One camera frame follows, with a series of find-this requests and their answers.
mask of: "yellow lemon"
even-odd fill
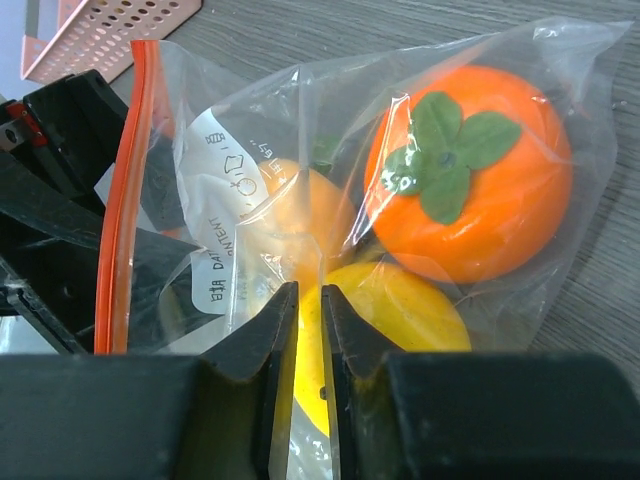
[[[449,299],[422,278],[390,263],[353,263],[329,273],[353,308],[408,351],[468,351],[469,335]],[[324,387],[320,290],[300,301],[295,398],[318,429],[329,434]]]

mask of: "pink basket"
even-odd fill
[[[129,41],[162,39],[201,6],[202,0],[60,0],[58,33],[45,42],[36,38],[38,7],[31,3],[22,78],[46,84],[94,68],[110,82],[133,62]]]

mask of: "red part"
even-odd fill
[[[24,122],[29,127],[29,130],[33,132],[33,138],[31,139],[31,144],[34,147],[42,147],[48,143],[47,137],[44,136],[44,133],[40,129],[40,125],[33,119],[29,112],[27,112],[24,104],[20,102],[13,102],[11,105],[7,106],[7,112],[11,115],[11,118],[22,118]]]

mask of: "label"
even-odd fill
[[[223,315],[231,299],[235,227],[267,199],[255,160],[216,120],[211,109],[187,128],[184,152],[175,156],[178,194],[193,239],[193,305]]]

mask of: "wooden table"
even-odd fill
[[[639,7],[635,0],[205,0],[169,39],[257,80],[295,63],[448,42],[552,15],[630,20]],[[618,163],[532,348],[601,353],[640,392],[640,27],[627,40],[614,89]],[[114,83],[125,98],[131,77]]]

